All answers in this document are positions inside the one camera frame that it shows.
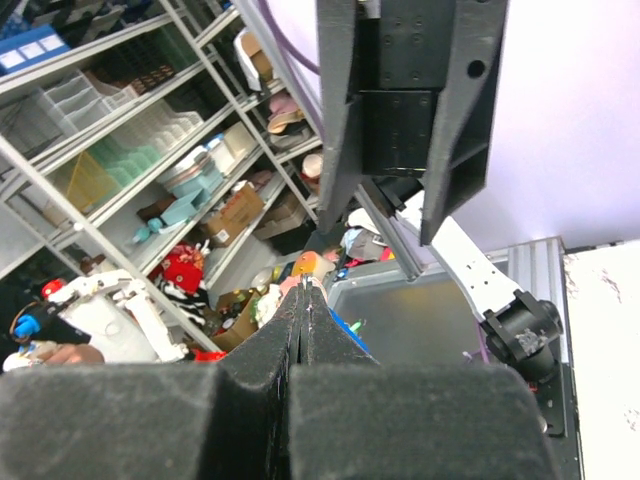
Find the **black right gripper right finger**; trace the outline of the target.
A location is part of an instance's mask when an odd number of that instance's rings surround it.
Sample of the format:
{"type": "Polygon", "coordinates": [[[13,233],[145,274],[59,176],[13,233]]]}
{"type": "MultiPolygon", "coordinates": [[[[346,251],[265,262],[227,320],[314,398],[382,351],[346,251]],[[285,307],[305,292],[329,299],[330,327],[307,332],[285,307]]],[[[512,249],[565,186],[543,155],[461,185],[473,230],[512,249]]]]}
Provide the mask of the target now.
{"type": "Polygon", "coordinates": [[[295,479],[554,479],[526,383],[491,366],[381,366],[298,287],[302,360],[289,374],[295,479]]]}

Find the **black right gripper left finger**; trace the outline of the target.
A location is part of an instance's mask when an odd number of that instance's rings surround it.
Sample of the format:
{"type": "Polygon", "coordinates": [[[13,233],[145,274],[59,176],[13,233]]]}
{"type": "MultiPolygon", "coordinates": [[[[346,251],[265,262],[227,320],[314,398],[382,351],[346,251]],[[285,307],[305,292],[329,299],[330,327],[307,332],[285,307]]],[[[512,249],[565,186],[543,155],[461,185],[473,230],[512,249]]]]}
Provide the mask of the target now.
{"type": "Polygon", "coordinates": [[[38,366],[1,381],[5,479],[300,479],[305,288],[213,363],[38,366]]]}

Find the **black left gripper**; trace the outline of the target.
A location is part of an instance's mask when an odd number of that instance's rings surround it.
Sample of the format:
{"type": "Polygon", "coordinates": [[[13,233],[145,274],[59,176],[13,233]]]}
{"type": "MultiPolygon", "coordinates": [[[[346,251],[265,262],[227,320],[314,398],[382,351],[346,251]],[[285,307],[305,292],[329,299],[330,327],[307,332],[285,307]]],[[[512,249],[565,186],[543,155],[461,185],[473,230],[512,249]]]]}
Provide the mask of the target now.
{"type": "Polygon", "coordinates": [[[422,177],[420,241],[485,188],[506,1],[319,1],[318,227],[362,176],[422,177]]]}

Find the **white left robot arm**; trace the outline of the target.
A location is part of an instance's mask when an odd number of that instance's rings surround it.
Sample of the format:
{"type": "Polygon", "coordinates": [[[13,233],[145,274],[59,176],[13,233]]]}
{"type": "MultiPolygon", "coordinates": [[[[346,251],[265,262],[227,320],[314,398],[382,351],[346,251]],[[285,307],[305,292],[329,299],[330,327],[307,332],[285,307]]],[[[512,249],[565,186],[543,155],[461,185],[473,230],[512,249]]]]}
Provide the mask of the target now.
{"type": "Polygon", "coordinates": [[[324,123],[319,223],[328,227],[376,176],[424,191],[420,243],[456,281],[490,352],[527,382],[559,363],[557,308],[497,270],[454,220],[485,186],[508,5],[355,1],[317,5],[324,123]]]}

